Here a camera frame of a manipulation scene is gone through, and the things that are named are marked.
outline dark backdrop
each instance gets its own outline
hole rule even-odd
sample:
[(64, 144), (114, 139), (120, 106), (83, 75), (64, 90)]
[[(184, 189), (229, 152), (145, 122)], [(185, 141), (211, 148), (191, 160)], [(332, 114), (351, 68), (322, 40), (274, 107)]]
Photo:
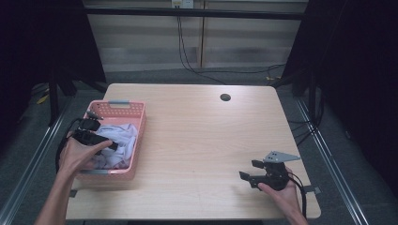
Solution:
[(56, 6), (82, 8), (83, 3), (81, 0), (0, 3), (2, 140), (7, 140), (16, 126), (32, 87), (49, 81), (50, 71), (54, 71), (58, 85), (68, 95), (75, 91), (72, 80), (106, 82), (87, 16), (51, 10)]
[[(344, 1), (333, 2), (310, 1), (309, 13), (331, 17), (301, 24), (284, 76), (299, 68), (314, 72), (327, 103), (398, 196), (397, 3), (348, 0), (340, 17)], [(310, 73), (301, 74), (294, 91), (302, 93), (309, 80)]]

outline wall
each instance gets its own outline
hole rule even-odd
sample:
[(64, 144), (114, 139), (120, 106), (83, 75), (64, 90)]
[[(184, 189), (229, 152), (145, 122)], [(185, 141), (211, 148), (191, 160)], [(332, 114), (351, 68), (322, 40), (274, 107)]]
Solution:
[[(170, 0), (84, 0), (87, 6), (170, 8)], [(194, 1), (194, 8), (303, 12), (305, 0)], [(105, 72), (183, 68), (176, 17), (89, 15)], [(298, 21), (181, 18), (193, 68), (266, 67), (287, 61)]]

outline wrist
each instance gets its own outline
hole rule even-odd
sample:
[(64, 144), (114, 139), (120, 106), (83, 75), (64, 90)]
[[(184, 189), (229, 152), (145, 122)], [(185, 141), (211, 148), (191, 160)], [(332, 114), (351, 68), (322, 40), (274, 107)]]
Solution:
[(63, 180), (66, 182), (73, 182), (75, 173), (67, 169), (59, 169), (55, 179)]
[(290, 222), (290, 224), (295, 224), (295, 225), (308, 224), (307, 219), (298, 210), (291, 210), (288, 213), (286, 213), (285, 216), (287, 220)]

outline aluminum rail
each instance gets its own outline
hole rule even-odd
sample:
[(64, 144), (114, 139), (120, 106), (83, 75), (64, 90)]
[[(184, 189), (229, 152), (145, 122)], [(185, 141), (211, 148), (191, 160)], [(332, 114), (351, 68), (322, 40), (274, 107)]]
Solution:
[[(304, 100), (302, 100), (302, 98), (299, 98), (297, 104), (304, 120), (310, 121), (308, 108), (305, 105)], [(330, 152), (328, 145), (326, 144), (321, 133), (316, 127), (314, 127), (312, 123), (308, 123), (308, 129), (314, 131), (312, 137), (315, 141), (315, 144), (317, 145), (319, 153), (324, 159), (326, 166), (329, 169), (330, 175), (333, 178), (333, 181), (336, 184), (340, 195), (342, 196), (343, 201), (349, 213), (351, 214), (351, 217), (354, 219), (355, 224), (368, 225), (369, 222), (366, 219), (362, 208), (360, 207), (360, 203), (358, 202), (349, 185), (346, 183), (343, 174), (340, 171), (336, 161), (334, 160), (333, 154)]]
[(85, 13), (97, 15), (139, 15), (139, 16), (178, 16), (213, 17), (240, 19), (269, 19), (301, 21), (307, 18), (325, 18), (325, 16), (307, 15), (301, 12), (242, 11), (197, 8), (165, 7), (37, 7), (38, 12)]
[(58, 116), (58, 119), (53, 123), (51, 127), (47, 128), (47, 131), (41, 140), (38, 148), (36, 149), (35, 155), (32, 156), (28, 166), (26, 167), (23, 176), (18, 182), (17, 186), (12, 191), (11, 195), (8, 197), (6, 203), (0, 211), (0, 225), (8, 225), (11, 224), (14, 219), (17, 211), (23, 202), (23, 198), (26, 195), (30, 185), (35, 178), (36, 173), (38, 172), (38, 168), (45, 158), (48, 149), (53, 142), (53, 139), (60, 128), (66, 109), (69, 107), (71, 103), (72, 97), (67, 99), (66, 105), (63, 111)]

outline black hole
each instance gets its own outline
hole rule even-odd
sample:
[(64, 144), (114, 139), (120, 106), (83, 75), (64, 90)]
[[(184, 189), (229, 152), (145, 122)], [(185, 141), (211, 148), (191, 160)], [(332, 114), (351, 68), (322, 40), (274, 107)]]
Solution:
[(221, 98), (223, 101), (229, 101), (229, 100), (231, 100), (231, 96), (228, 95), (228, 94), (222, 94), (222, 95), (220, 95), (220, 98)]

